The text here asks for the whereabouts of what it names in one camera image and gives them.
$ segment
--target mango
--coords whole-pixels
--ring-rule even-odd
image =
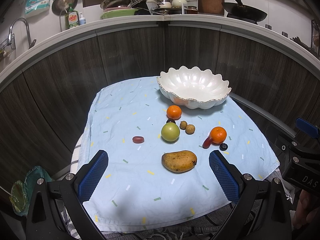
[[[172,152],[163,154],[161,161],[169,171],[181,173],[190,171],[197,164],[197,156],[191,151]]]

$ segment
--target tangerine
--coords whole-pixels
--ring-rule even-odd
[[[210,137],[213,143],[222,143],[227,137],[227,131],[223,127],[217,126],[211,130]]]
[[[167,116],[171,119],[177,120],[181,117],[182,111],[179,106],[169,106],[167,109]]]

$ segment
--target blue gripper pad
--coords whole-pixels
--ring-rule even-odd
[[[312,125],[311,123],[307,122],[306,120],[303,120],[302,118],[297,118],[296,120],[296,127],[309,135],[313,139],[319,138],[319,130],[317,127]]]
[[[80,203],[84,201],[89,201],[97,187],[103,173],[105,172],[108,166],[108,154],[103,151],[100,157],[95,161],[92,167],[89,169],[88,173],[84,176],[83,180],[79,183],[78,186],[78,199]]]
[[[219,151],[213,151],[210,153],[210,168],[216,176],[227,199],[234,203],[238,203],[240,199],[239,185],[215,152],[220,153]]]

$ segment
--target green dish soap bottle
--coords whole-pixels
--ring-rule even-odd
[[[69,12],[65,15],[67,30],[80,25],[78,12],[76,10],[73,10],[72,3],[69,3],[69,6]]]

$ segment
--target frying pan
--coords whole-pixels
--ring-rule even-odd
[[[261,22],[268,15],[264,11],[261,11],[257,8],[254,8],[254,7],[251,7],[248,5],[243,5],[241,0],[235,0],[235,1],[237,3],[232,3],[232,2],[223,2],[222,3],[222,6],[224,7],[224,9],[228,13],[231,13],[234,16],[246,18],[246,19],[253,20],[256,22]]]
[[[69,3],[72,3],[72,8],[74,9],[78,3],[78,0],[54,0],[52,3],[52,12],[55,15],[59,15],[62,12],[61,15],[65,15],[66,11],[69,9]]]

